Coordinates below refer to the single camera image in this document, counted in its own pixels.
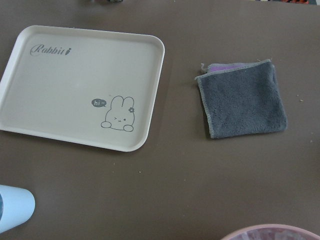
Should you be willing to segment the light blue plastic cup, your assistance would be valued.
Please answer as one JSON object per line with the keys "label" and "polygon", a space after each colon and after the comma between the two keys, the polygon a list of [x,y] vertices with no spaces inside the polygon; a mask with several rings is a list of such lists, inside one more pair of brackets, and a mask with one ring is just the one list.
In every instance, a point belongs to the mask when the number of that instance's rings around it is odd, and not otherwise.
{"label": "light blue plastic cup", "polygon": [[33,194],[24,188],[0,186],[0,233],[28,221],[36,206]]}

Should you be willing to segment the cream rabbit tray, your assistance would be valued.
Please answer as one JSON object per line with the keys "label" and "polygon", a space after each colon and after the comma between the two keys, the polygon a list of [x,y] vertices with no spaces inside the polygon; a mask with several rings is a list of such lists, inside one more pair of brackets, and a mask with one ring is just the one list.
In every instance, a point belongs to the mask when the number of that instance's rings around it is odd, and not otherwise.
{"label": "cream rabbit tray", "polygon": [[29,26],[0,81],[0,128],[135,151],[149,134],[164,56],[153,35]]}

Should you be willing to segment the grey folded cloth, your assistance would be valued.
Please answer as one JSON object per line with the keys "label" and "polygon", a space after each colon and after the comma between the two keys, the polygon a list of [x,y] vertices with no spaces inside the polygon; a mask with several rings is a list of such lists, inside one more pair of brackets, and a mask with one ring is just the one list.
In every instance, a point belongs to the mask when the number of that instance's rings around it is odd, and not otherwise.
{"label": "grey folded cloth", "polygon": [[212,63],[195,80],[212,139],[287,129],[276,69],[270,59]]}

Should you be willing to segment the pink bowl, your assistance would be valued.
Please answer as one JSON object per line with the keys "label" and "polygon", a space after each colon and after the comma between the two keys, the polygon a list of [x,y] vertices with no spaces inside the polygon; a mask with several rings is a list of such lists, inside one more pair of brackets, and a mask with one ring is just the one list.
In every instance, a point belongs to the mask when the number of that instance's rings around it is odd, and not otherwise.
{"label": "pink bowl", "polygon": [[285,224],[260,224],[236,230],[222,240],[319,240],[308,230]]}

